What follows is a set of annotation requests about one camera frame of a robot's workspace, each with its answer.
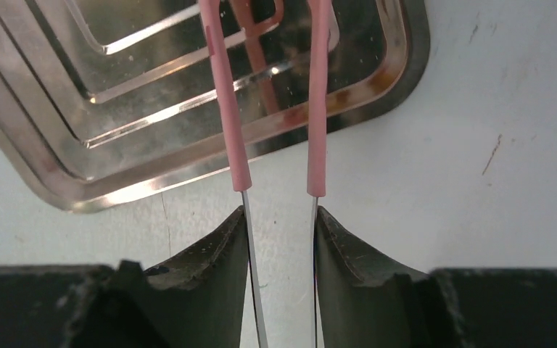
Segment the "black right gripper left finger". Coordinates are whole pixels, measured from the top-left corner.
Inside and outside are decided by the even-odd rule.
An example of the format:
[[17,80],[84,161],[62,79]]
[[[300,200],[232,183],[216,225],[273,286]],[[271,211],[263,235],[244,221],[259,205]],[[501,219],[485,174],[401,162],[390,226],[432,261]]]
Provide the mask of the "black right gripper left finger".
[[238,347],[247,287],[247,221],[151,268],[0,265],[0,347]]

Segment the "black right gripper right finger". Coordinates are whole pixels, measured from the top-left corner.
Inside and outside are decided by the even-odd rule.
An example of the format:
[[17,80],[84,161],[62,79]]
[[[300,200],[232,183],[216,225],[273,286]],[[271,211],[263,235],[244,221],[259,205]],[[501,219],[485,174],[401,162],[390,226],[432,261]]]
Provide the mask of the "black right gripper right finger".
[[557,347],[557,268],[415,270],[315,218],[326,347]]

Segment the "stainless steel tray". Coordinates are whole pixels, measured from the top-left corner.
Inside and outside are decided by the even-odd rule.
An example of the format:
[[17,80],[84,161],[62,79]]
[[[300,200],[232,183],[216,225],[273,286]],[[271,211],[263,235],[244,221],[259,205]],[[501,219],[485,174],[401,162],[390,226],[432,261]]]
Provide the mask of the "stainless steel tray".
[[[307,138],[306,1],[222,1],[250,159]],[[0,1],[0,148],[41,199],[96,212],[228,167],[195,1]]]

